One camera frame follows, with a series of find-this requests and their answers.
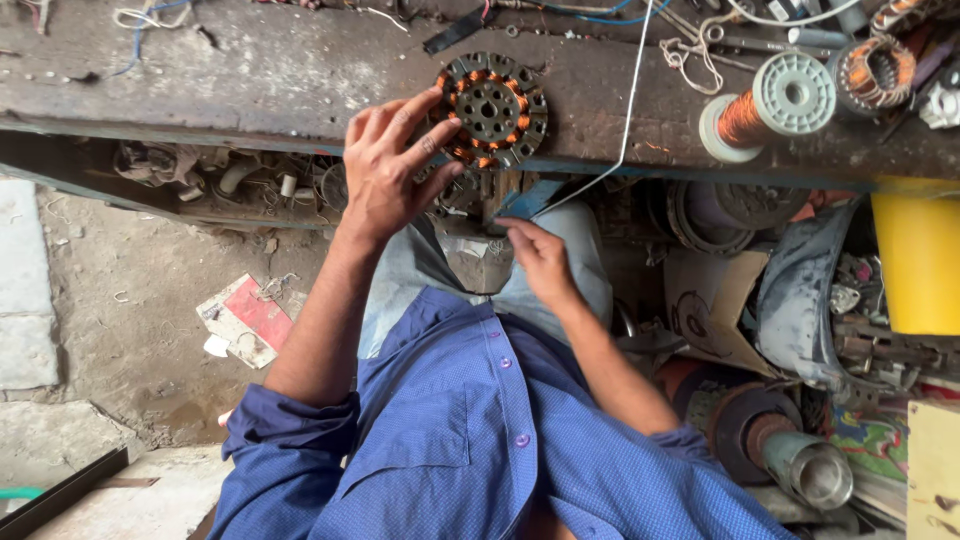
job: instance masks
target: hand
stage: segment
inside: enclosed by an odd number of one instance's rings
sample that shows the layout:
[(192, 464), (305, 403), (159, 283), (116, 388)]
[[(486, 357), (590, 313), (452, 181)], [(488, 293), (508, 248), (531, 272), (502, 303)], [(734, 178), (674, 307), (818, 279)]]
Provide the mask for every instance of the hand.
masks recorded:
[(508, 228), (514, 258), (526, 271), (527, 284), (541, 302), (554, 313), (586, 302), (573, 281), (562, 238), (525, 219), (498, 217), (494, 221)]
[(350, 119), (344, 164), (349, 203), (340, 229), (383, 246), (464, 171), (459, 161), (437, 167), (421, 184), (413, 176), (460, 131), (460, 119), (437, 124), (409, 150), (404, 143), (443, 93), (435, 86), (413, 99), (392, 101)]

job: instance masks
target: jeans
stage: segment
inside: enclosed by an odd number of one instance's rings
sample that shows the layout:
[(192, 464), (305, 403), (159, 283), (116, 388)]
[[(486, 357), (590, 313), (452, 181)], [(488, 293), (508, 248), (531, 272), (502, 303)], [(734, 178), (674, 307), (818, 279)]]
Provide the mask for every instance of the jeans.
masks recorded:
[[(600, 233), (593, 212), (586, 204), (574, 201), (533, 221), (564, 240), (573, 281), (593, 313), (608, 327), (613, 292), (600, 261)], [(530, 290), (526, 272), (516, 261), (500, 292), (487, 296), (466, 291), (447, 264), (433, 225), (420, 215), (390, 239), (373, 273), (360, 331), (359, 358), (377, 356), (387, 332), (426, 285), (460, 296), (475, 306), (491, 302), (494, 311), (516, 315), (569, 344), (560, 320)]]

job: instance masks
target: wrench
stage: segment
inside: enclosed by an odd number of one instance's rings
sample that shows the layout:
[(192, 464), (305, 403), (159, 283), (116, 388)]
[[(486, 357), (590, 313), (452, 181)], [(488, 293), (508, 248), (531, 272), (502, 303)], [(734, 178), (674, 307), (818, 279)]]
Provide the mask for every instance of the wrench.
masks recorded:
[(817, 59), (828, 59), (830, 58), (830, 55), (836, 52), (830, 49), (822, 49), (820, 47), (807, 47), (804, 45), (794, 45), (793, 43), (767, 41), (766, 39), (727, 36), (723, 27), (719, 24), (713, 24), (707, 27), (707, 30), (704, 32), (704, 40), (707, 43), (716, 43), (718, 45), (727, 45), (729, 47), (753, 49), (757, 51), (768, 51), (771, 53), (782, 53), (784, 51), (807, 53), (811, 57)]

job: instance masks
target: dirt floor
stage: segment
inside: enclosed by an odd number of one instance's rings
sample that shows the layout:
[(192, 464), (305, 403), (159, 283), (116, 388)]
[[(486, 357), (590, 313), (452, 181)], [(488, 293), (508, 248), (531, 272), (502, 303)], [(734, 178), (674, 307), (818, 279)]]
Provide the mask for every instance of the dirt floor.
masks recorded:
[[(267, 372), (205, 353), (208, 332), (195, 307), (245, 273), (264, 283), (293, 272), (300, 279), (291, 288), (309, 292), (332, 234), (274, 231), (277, 249), (267, 254), (268, 237), (253, 233), (205, 232), (47, 188), (39, 189), (37, 202), (66, 384), (0, 397), (90, 400), (134, 429), (148, 448), (223, 441), (217, 416)], [(615, 248), (606, 259), (614, 294), (628, 304), (661, 297), (660, 274), (643, 266), (641, 246)], [(483, 264), (463, 253), (449, 260), (468, 289), (494, 292), (506, 279), (511, 254), (488, 252)]]

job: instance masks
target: yellow container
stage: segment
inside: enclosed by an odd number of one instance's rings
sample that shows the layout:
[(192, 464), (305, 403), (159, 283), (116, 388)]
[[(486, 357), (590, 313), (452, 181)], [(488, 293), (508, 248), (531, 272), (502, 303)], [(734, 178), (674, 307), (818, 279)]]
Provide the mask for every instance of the yellow container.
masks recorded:
[(960, 201), (872, 199), (891, 328), (960, 335)]

